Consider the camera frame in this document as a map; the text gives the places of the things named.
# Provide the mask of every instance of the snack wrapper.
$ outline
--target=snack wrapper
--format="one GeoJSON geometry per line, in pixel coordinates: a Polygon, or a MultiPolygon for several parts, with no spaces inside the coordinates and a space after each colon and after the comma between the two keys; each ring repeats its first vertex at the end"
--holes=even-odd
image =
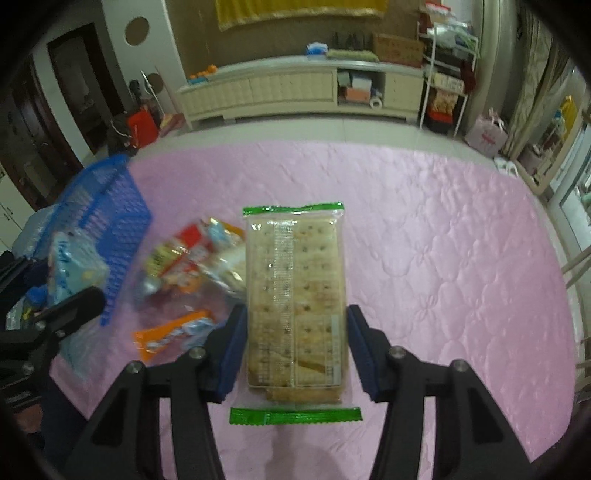
{"type": "Polygon", "coordinates": [[[360,420],[350,403],[341,203],[244,209],[246,368],[230,422],[360,420]]]}

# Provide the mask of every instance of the door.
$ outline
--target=door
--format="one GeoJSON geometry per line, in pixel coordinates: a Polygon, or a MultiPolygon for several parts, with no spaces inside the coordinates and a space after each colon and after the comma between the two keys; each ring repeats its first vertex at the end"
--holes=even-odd
{"type": "Polygon", "coordinates": [[[4,169],[35,210],[52,204],[82,165],[51,114],[30,59],[16,75],[2,113],[4,169]]]}
{"type": "Polygon", "coordinates": [[[94,24],[49,42],[47,50],[66,105],[92,153],[106,152],[111,119],[124,108],[94,24]]]}

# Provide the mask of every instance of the white box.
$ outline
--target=white box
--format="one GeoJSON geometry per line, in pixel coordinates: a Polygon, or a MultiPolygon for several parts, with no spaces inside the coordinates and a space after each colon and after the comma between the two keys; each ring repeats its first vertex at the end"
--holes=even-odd
{"type": "Polygon", "coordinates": [[[359,73],[351,74],[351,86],[359,90],[365,90],[366,92],[371,91],[371,78],[367,75],[361,75],[359,73]]]}

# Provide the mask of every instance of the blue gripper pad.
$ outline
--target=blue gripper pad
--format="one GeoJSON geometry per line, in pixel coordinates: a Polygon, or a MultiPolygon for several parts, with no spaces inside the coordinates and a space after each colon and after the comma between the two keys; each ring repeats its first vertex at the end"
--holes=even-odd
{"type": "Polygon", "coordinates": [[[212,394],[208,395],[208,401],[221,403],[234,388],[248,337],[247,320],[248,309],[244,304],[238,304],[226,325],[207,337],[204,348],[210,360],[209,374],[201,389],[212,394]]]}
{"type": "Polygon", "coordinates": [[[386,335],[369,327],[358,305],[347,307],[347,334],[363,391],[376,403],[391,400],[396,375],[388,364],[386,335]]]}

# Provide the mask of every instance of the storage box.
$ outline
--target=storage box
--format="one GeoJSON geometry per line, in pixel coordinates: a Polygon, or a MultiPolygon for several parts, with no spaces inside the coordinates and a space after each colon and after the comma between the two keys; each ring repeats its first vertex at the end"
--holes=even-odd
{"type": "Polygon", "coordinates": [[[448,90],[453,93],[464,93],[464,81],[445,75],[443,73],[436,73],[433,76],[433,86],[435,88],[441,88],[442,90],[448,90]]]}
{"type": "Polygon", "coordinates": [[[351,74],[351,86],[357,90],[371,91],[371,78],[360,73],[351,74]]]}
{"type": "Polygon", "coordinates": [[[424,51],[425,45],[421,41],[383,33],[374,34],[374,53],[380,61],[420,68],[424,51]]]}
{"type": "Polygon", "coordinates": [[[348,102],[369,103],[371,92],[368,90],[360,90],[358,88],[347,87],[345,92],[345,99],[348,102]]]}

